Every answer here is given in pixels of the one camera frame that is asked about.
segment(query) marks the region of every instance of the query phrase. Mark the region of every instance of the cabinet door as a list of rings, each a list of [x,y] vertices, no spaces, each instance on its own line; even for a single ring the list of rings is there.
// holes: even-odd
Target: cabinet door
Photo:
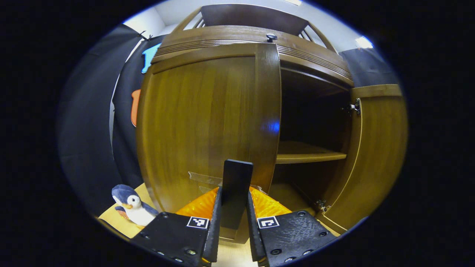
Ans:
[[[216,187],[226,159],[252,162],[251,184],[269,190],[281,109],[275,44],[223,45],[160,61],[141,89],[137,152],[158,209],[176,212]]]
[[[407,111],[397,85],[353,88],[361,115],[352,113],[346,162],[325,197],[326,212],[317,216],[343,233],[369,216],[384,200],[404,161],[408,139]]]

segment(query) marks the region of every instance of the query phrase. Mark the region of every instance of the penguin plush toy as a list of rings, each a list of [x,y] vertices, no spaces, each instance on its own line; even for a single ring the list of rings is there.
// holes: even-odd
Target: penguin plush toy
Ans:
[[[157,215],[158,211],[140,200],[137,192],[130,186],[119,184],[112,188],[112,198],[119,205],[115,207],[122,217],[131,220],[143,229]]]

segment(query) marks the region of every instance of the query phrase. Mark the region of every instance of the wooden shelf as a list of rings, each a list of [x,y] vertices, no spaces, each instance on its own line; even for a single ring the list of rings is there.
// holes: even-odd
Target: wooden shelf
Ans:
[[[295,141],[280,141],[276,164],[335,161],[346,154]]]

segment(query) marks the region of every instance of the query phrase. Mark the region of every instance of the door knob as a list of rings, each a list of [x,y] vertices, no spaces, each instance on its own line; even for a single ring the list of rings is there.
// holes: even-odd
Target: door knob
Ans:
[[[273,33],[268,33],[266,34],[267,36],[267,42],[268,43],[272,43],[272,40],[277,40],[277,35],[273,34]]]

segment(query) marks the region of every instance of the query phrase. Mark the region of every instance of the black curtain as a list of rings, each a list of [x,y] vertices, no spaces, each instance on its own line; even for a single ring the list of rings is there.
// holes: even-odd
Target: black curtain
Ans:
[[[142,68],[145,55],[142,53],[160,44],[165,35],[144,41],[132,53],[122,68],[112,102],[114,104],[114,128],[112,147],[117,169],[124,181],[133,188],[143,183],[137,159],[137,143],[135,141],[135,126],[131,122],[132,92],[140,89],[145,74]]]
[[[119,25],[77,64],[58,104],[57,145],[67,179],[87,210],[99,216],[123,183],[112,155],[110,101],[124,62],[141,37]]]
[[[340,53],[347,62],[354,87],[399,84],[394,70],[373,48],[356,48]]]

